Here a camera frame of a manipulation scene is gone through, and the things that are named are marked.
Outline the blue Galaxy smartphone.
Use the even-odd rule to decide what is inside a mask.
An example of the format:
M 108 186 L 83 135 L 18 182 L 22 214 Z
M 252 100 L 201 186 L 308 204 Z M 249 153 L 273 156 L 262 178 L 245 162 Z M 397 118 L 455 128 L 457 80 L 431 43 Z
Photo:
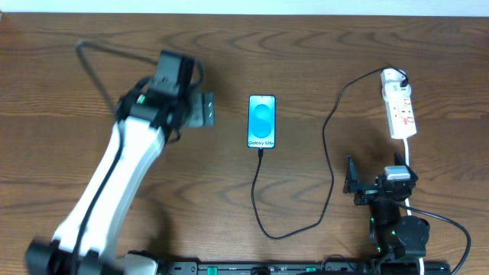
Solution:
M 276 103 L 274 95 L 251 95 L 249 97 L 247 138 L 249 148 L 275 148 Z

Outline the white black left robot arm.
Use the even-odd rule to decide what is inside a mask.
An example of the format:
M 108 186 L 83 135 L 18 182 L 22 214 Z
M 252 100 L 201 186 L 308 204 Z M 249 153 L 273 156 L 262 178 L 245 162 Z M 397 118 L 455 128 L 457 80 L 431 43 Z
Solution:
M 50 243 L 32 241 L 29 274 L 165 274 L 168 265 L 144 251 L 115 255 L 121 226 L 152 163 L 168 144 L 170 120 L 183 127 L 215 123 L 215 96 L 192 92 L 180 99 L 134 88 L 118 103 L 108 147 L 85 192 Z

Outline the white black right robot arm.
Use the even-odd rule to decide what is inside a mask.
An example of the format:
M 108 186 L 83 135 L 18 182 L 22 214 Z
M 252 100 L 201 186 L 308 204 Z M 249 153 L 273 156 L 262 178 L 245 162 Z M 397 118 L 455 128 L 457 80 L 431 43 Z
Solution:
M 426 256 L 429 223 L 414 215 L 401 215 L 400 208 L 416 186 L 418 176 L 400 154 L 394 165 L 384 168 L 371 184 L 361 183 L 351 155 L 347 156 L 344 194 L 354 196 L 355 205 L 366 205 L 371 214 L 371 240 L 382 257 L 418 260 Z

